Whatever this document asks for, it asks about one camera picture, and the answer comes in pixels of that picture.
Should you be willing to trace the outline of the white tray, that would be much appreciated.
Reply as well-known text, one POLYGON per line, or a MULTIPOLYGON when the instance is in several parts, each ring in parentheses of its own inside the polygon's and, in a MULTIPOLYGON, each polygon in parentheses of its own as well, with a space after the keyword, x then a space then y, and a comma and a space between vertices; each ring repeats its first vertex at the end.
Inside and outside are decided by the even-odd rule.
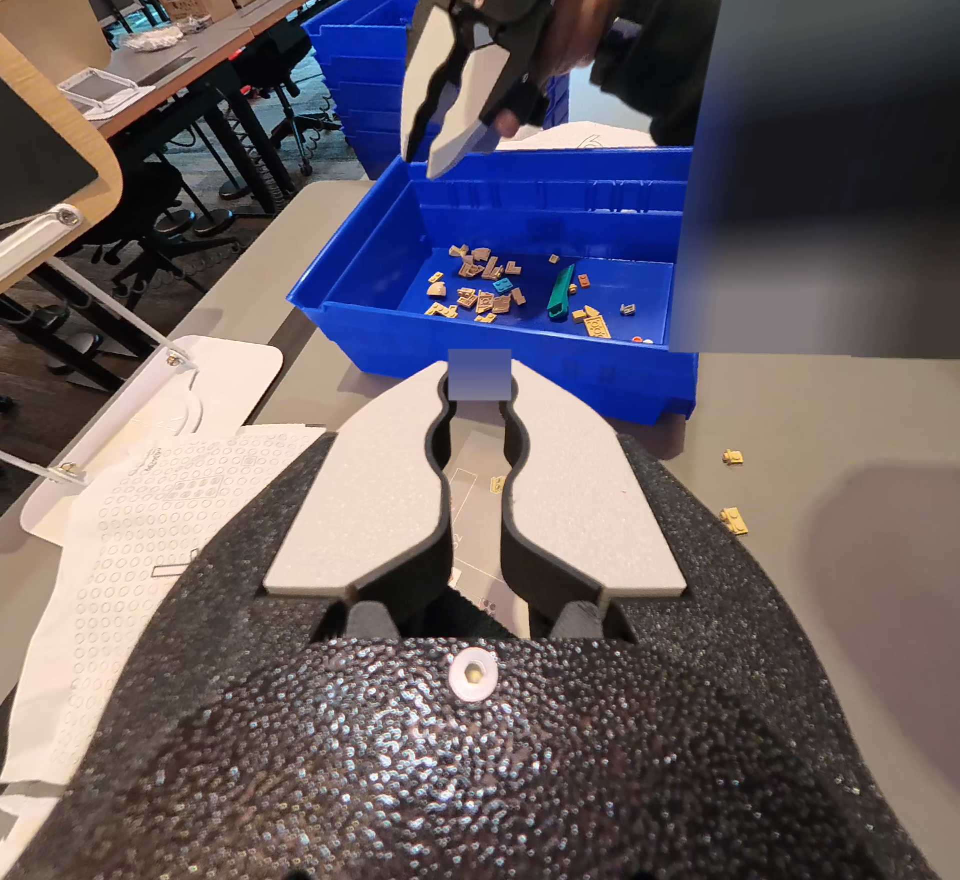
POLYGON ((89 121, 106 121, 150 94, 155 86, 102 70, 87 69, 59 83, 57 88, 89 121))

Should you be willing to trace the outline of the pile of tan bricks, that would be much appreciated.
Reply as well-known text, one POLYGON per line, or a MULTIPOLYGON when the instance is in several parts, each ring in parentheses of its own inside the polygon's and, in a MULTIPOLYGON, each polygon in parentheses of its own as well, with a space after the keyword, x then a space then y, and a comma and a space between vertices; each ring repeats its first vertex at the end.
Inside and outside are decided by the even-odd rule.
MULTIPOLYGON (((564 323, 575 329, 572 313, 582 310, 585 305, 600 312, 607 310, 618 314, 620 304, 633 302, 640 296, 642 273, 646 268, 639 262, 577 260, 561 255, 558 255, 557 262, 551 262, 548 253, 515 251, 502 254, 493 251, 492 255, 497 257, 496 269, 504 269, 507 263, 513 262, 519 270, 519 273, 502 273, 511 288, 520 291, 523 300, 519 303, 511 290, 507 292, 510 309, 498 314, 495 322, 503 328, 559 332, 564 323), (562 322, 548 316, 548 304, 558 277, 568 267, 573 268, 569 282, 576 291, 570 295, 568 315, 562 322)), ((414 275, 399 309, 425 312, 432 302, 440 302, 445 310, 456 310, 458 321, 471 322, 477 316, 490 315, 489 310, 478 310, 478 307, 481 300, 499 296, 495 281, 484 278, 481 273, 463 277, 460 275, 461 266, 461 259, 451 257, 443 249, 433 250, 414 275)))

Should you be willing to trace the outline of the grey brick instruction booklet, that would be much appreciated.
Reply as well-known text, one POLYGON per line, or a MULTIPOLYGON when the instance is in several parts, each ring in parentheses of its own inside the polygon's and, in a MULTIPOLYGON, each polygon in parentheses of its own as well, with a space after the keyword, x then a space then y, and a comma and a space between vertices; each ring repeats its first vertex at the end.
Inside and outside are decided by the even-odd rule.
POLYGON ((510 471, 503 430, 467 430, 459 420, 453 426, 459 446, 444 470, 453 534, 449 584, 510 633, 528 639, 527 603, 507 585, 500 567, 501 495, 510 471))

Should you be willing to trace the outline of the person's right forearm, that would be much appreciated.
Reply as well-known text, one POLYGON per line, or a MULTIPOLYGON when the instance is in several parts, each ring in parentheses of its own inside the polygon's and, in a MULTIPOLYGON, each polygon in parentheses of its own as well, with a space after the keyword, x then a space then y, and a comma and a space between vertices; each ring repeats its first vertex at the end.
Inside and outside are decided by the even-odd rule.
POLYGON ((657 146, 693 146, 722 0, 619 0, 589 81, 650 119, 657 146))

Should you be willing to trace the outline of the clear plastic bag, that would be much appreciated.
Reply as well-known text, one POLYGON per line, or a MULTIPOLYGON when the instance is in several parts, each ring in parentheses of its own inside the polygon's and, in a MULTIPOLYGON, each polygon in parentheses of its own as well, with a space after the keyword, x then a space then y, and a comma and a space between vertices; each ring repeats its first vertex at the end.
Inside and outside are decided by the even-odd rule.
POLYGON ((136 54, 148 54, 170 49, 184 38, 184 32, 175 24, 166 24, 146 31, 125 34, 118 43, 122 49, 136 54))

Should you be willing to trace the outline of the wooden desk divider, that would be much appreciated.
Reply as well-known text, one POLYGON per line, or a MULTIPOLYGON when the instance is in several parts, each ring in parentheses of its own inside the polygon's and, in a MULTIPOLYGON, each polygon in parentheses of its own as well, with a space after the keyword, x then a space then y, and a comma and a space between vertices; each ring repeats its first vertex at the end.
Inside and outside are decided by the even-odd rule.
POLYGON ((5 293, 103 222, 118 206, 124 183, 114 152, 99 131, 10 41, 3 38, 1 50, 6 85, 96 171, 90 183, 59 197, 49 211, 21 224, 17 232, 2 241, 1 290, 5 293))
POLYGON ((1 0, 1 33, 55 84, 112 60, 89 0, 1 0))

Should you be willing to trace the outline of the green brick separator tool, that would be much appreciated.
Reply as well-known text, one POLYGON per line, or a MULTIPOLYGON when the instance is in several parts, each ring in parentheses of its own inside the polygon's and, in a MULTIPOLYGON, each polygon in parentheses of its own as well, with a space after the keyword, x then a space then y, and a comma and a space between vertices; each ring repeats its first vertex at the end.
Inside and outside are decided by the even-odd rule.
POLYGON ((574 263, 565 265, 555 279, 551 289, 546 315, 551 322, 565 321, 570 312, 570 286, 574 274, 574 263))

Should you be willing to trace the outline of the blue plastic bin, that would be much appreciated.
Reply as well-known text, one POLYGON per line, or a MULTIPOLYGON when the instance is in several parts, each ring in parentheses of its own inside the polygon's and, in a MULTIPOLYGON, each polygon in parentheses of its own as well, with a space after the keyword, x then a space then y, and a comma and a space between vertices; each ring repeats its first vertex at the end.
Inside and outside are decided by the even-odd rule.
POLYGON ((289 301, 362 371, 406 378, 449 349, 511 356, 608 417, 690 417, 698 357, 668 348, 690 148, 503 151, 430 180, 395 160, 294 285, 289 301), (618 314, 574 310, 575 329, 400 310, 435 249, 466 246, 646 265, 618 314), (632 337, 655 345, 636 344, 632 337))

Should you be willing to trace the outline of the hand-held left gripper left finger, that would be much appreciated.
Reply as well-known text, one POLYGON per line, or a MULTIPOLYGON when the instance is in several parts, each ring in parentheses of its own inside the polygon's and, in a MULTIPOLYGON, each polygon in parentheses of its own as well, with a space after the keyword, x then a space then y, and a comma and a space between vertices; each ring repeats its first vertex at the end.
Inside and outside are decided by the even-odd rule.
POLYGON ((396 623, 443 592, 453 560, 448 364, 370 400, 337 431, 262 585, 383 604, 396 623))

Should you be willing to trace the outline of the stack of blue bins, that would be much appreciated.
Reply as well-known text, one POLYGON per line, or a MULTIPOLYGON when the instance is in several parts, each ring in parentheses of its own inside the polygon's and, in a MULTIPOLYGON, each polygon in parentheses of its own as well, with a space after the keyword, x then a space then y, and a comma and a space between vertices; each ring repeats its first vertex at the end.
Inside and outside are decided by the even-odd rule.
POLYGON ((407 35, 419 0, 341 0, 306 23, 342 130, 366 175, 401 155, 407 35))

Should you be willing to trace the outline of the large white printed paper bag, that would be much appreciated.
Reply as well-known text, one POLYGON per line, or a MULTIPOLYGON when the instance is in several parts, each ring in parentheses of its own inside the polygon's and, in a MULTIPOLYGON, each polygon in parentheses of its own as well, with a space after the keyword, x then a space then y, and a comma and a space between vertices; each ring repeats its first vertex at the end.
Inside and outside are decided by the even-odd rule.
POLYGON ((78 770, 163 599, 212 537, 323 433, 270 425, 162 444, 108 468, 79 495, 10 713, 3 874, 78 770))

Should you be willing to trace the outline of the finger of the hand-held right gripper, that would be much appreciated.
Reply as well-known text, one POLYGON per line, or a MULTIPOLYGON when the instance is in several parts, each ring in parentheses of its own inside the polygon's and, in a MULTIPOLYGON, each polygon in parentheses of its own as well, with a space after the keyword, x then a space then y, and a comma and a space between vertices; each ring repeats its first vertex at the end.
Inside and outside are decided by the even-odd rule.
POLYGON ((407 65, 401 96, 399 143, 402 158, 414 162, 428 123, 441 105, 456 97, 451 84, 459 57, 459 37, 450 13, 433 6, 407 65))
POLYGON ((430 147, 428 179, 449 172, 486 136, 489 127, 481 116, 509 59, 509 51, 496 44, 476 48, 467 56, 459 91, 430 147))

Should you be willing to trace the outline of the black office chair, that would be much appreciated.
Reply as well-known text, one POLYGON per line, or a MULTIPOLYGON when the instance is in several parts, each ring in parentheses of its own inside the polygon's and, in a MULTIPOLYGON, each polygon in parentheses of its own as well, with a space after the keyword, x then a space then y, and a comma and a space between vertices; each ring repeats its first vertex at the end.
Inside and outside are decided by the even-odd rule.
POLYGON ((313 173, 311 164, 314 143, 309 133, 336 132, 341 129, 328 111, 299 115, 291 103, 292 98, 300 96, 301 90, 293 78, 293 71, 311 52, 311 44, 306 35, 295 35, 293 39, 278 39, 263 34, 249 44, 241 59, 238 72, 244 73, 247 84, 261 97, 275 97, 279 103, 283 119, 270 133, 270 144, 279 149, 282 142, 294 140, 299 157, 299 169, 304 177, 313 173))
POLYGON ((147 292, 158 273, 185 281, 201 293, 207 290, 177 259, 222 248, 236 255, 248 246, 236 238, 188 240, 182 231, 163 235, 157 223, 170 212, 185 185, 174 166, 165 163, 135 163, 123 167, 123 192, 117 207, 102 222, 87 230, 64 252, 70 256, 82 247, 94 248, 91 262, 119 263, 124 248, 135 244, 139 254, 111 277, 112 295, 133 308, 147 292))

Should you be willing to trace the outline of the grey desk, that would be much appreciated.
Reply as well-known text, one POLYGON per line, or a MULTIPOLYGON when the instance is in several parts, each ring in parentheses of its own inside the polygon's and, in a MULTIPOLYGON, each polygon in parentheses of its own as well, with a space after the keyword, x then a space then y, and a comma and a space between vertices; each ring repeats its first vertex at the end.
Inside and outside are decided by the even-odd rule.
MULTIPOLYGON (((175 328, 279 345, 288 367, 260 421, 333 428, 390 385, 284 299, 370 186, 306 187, 175 328)), ((617 428, 714 513, 739 507, 750 532, 735 542, 808 634, 878 785, 958 878, 958 361, 702 355, 685 430, 617 428)), ((25 498, 2 518, 7 696, 61 558, 20 528, 25 498)))

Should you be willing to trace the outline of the white stand base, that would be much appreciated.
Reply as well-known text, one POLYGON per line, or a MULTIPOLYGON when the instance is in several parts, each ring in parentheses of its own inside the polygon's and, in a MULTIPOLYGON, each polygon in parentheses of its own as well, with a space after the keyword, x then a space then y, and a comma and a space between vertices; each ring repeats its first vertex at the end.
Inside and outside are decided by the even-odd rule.
POLYGON ((58 279, 154 343, 149 358, 51 465, 2 453, 6 465, 41 479, 20 510, 19 525, 57 546, 64 543, 74 501, 107 468, 169 440, 234 435, 283 361, 282 352, 270 345, 160 333, 54 256, 87 225, 80 209, 61 203, 2 240, 4 284, 28 265, 50 266, 58 279))

